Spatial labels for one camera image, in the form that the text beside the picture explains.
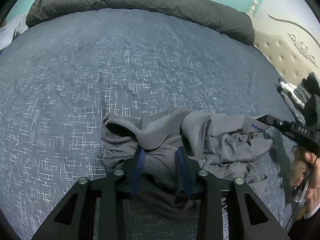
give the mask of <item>tufted headboard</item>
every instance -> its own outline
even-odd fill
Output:
[[[254,46],[275,66],[287,82],[297,85],[310,72],[320,77],[320,43],[303,26],[267,15],[255,18],[254,1],[248,15],[255,32]]]

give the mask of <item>sleeve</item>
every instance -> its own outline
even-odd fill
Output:
[[[311,227],[317,226],[319,228],[320,225],[314,225],[319,213],[320,209],[318,209],[311,217],[305,216],[307,218],[295,221],[288,233],[290,240],[302,240]]]

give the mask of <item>black sleeve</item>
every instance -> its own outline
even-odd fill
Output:
[[[308,219],[302,218],[301,220],[295,221],[295,223],[293,224],[292,228],[288,233],[288,236],[290,237],[290,239],[302,240],[302,239],[305,239],[304,237],[306,235],[310,234],[310,231],[312,230],[312,228],[320,229],[320,225],[318,224],[318,222],[320,221],[318,217],[320,216],[318,216],[318,214],[320,214],[320,209],[311,218],[308,218]]]

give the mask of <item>bed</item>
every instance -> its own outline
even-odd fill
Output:
[[[272,16],[279,32],[256,27],[256,5],[248,11],[254,46],[223,28],[133,8],[48,18],[16,38],[0,54],[0,208],[18,236],[30,240],[77,178],[109,172],[100,139],[106,113],[182,108],[293,121],[278,78],[297,84],[318,71],[304,45],[318,43]],[[286,177],[293,142],[271,128],[266,136],[274,146],[258,163],[268,178],[261,199],[286,228],[296,207]],[[197,218],[169,219],[138,201],[124,203],[124,217],[128,240],[196,238]]]

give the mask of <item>white wall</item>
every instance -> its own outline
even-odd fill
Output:
[[[305,0],[262,0],[258,1],[260,8],[255,15],[256,27],[271,15],[278,19],[295,22],[307,29],[320,41],[320,23]]]

